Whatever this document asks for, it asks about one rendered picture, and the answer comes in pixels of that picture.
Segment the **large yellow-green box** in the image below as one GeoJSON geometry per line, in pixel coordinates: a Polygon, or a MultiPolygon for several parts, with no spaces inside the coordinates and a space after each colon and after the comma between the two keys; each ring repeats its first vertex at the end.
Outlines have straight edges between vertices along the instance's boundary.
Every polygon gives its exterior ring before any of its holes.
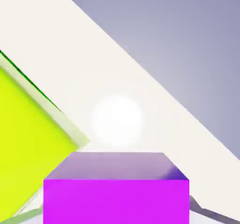
{"type": "Polygon", "coordinates": [[[25,208],[43,181],[88,137],[0,50],[0,224],[32,216],[25,208]]]}

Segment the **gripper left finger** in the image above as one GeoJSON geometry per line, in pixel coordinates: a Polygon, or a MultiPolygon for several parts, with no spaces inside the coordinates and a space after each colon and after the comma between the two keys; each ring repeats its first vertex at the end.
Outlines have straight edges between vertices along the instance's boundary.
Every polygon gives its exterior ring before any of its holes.
{"type": "Polygon", "coordinates": [[[32,209],[0,222],[0,224],[43,224],[43,207],[32,209]]]}

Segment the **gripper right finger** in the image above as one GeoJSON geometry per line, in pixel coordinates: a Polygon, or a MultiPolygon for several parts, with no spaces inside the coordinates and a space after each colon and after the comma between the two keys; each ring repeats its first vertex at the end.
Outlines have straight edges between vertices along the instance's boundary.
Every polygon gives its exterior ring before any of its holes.
{"type": "Polygon", "coordinates": [[[191,195],[189,196],[189,200],[189,224],[240,224],[240,221],[202,208],[191,195]]]}

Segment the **small magenta cube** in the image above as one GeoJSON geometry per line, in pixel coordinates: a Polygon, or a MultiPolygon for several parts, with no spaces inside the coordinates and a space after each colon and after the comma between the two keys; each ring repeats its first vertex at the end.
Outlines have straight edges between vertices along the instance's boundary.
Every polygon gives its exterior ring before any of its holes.
{"type": "Polygon", "coordinates": [[[74,152],[43,195],[43,224],[189,224],[189,179],[163,153],[74,152]]]}

